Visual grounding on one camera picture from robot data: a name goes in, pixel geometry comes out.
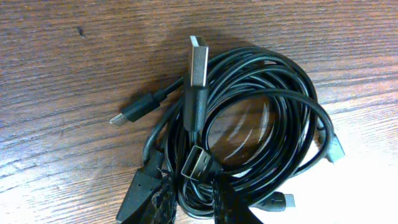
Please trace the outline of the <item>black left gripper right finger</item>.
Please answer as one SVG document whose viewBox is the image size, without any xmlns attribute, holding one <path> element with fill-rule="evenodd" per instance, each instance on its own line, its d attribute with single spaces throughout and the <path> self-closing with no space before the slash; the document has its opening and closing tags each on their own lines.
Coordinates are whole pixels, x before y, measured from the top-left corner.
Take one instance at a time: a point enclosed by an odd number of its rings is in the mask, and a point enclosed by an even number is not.
<svg viewBox="0 0 398 224">
<path fill-rule="evenodd" d="M 213 181 L 213 212 L 216 224 L 262 224 L 224 179 Z"/>
</svg>

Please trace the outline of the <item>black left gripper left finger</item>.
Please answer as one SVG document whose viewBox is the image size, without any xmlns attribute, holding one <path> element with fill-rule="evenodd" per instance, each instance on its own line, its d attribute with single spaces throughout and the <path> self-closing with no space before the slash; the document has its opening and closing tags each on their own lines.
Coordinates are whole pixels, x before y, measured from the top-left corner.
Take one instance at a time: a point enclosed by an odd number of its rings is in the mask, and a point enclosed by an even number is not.
<svg viewBox="0 0 398 224">
<path fill-rule="evenodd" d="M 117 223 L 174 223 L 177 196 L 173 175 L 164 170 L 141 167 L 124 197 Z"/>
</svg>

